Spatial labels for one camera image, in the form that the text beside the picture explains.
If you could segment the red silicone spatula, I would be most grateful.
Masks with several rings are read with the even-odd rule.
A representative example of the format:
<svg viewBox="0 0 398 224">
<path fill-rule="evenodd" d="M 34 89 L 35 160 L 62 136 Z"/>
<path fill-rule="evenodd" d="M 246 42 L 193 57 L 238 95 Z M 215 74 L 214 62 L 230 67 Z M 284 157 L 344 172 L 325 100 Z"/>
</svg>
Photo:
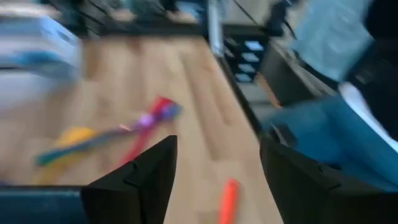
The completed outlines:
<svg viewBox="0 0 398 224">
<path fill-rule="evenodd" d="M 133 132 L 138 134 L 129 152 L 121 159 L 120 165 L 134 160 L 144 149 L 155 130 L 161 122 L 174 119 L 179 112 L 178 105 L 169 98 L 160 96 L 147 114 L 142 115 L 134 124 Z"/>
</svg>

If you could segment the black equipment rack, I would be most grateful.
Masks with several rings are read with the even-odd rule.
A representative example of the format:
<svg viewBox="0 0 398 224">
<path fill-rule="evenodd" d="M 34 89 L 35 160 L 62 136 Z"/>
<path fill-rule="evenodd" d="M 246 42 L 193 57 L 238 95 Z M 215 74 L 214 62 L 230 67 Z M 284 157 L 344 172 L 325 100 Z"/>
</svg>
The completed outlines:
<svg viewBox="0 0 398 224">
<path fill-rule="evenodd" d="M 234 79 L 252 83 L 267 50 L 266 29 L 260 25 L 226 24 L 223 35 L 224 57 Z"/>
</svg>

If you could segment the yellow silicone spatula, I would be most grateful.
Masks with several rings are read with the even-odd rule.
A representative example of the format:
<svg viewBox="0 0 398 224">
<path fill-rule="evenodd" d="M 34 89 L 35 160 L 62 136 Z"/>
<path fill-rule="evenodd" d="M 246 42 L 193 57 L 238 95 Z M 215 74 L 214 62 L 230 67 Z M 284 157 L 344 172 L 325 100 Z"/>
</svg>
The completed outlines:
<svg viewBox="0 0 398 224">
<path fill-rule="evenodd" d="M 97 131 L 86 127 L 73 127 L 66 130 L 56 141 L 56 146 L 74 146 L 83 141 L 89 140 L 97 135 Z M 55 159 L 49 165 L 44 165 L 40 170 L 39 177 L 35 181 L 39 185 L 55 184 L 61 176 L 73 166 L 82 162 L 88 156 L 87 151 L 73 152 Z"/>
</svg>

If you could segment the orange silicone spatula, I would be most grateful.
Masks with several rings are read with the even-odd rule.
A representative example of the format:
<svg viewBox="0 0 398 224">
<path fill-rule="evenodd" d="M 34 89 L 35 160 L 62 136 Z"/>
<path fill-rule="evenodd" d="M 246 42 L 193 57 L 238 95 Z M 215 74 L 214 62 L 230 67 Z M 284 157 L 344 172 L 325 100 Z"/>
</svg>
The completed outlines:
<svg viewBox="0 0 398 224">
<path fill-rule="evenodd" d="M 239 199 L 239 182 L 229 179 L 224 187 L 221 198 L 218 224 L 235 224 Z"/>
</svg>

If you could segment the clear plastic bin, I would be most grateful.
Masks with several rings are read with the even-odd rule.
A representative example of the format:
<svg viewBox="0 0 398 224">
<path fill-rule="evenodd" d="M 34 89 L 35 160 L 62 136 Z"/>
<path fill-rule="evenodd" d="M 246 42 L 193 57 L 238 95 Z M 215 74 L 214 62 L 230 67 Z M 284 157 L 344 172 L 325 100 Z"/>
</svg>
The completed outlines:
<svg viewBox="0 0 398 224">
<path fill-rule="evenodd" d="M 0 110 L 79 80 L 81 47 L 50 17 L 0 17 Z"/>
</svg>

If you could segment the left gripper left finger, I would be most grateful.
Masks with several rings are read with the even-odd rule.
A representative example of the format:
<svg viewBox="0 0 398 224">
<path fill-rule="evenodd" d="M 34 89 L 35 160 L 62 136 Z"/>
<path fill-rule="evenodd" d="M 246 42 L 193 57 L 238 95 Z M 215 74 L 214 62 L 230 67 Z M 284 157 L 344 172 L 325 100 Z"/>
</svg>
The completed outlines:
<svg viewBox="0 0 398 224">
<path fill-rule="evenodd" d="M 88 185 L 0 186 L 0 224 L 163 224 L 177 136 Z"/>
</svg>

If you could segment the silver frame bracket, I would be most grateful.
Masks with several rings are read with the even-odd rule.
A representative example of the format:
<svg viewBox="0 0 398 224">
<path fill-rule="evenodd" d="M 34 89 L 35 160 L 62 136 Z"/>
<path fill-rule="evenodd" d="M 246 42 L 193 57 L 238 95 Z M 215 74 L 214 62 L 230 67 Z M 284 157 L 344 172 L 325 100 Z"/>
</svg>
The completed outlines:
<svg viewBox="0 0 398 224">
<path fill-rule="evenodd" d="M 220 0 L 208 1 L 208 38 L 210 48 L 216 57 L 223 57 L 223 26 L 220 16 L 221 3 Z"/>
</svg>

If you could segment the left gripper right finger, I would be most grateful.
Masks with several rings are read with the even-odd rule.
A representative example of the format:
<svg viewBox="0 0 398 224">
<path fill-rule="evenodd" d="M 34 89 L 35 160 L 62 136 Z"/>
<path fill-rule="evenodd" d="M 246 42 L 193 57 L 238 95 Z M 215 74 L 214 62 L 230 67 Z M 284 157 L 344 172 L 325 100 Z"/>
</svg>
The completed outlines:
<svg viewBox="0 0 398 224">
<path fill-rule="evenodd" d="M 331 168 L 271 138 L 260 158 L 284 224 L 398 224 L 398 192 Z"/>
</svg>

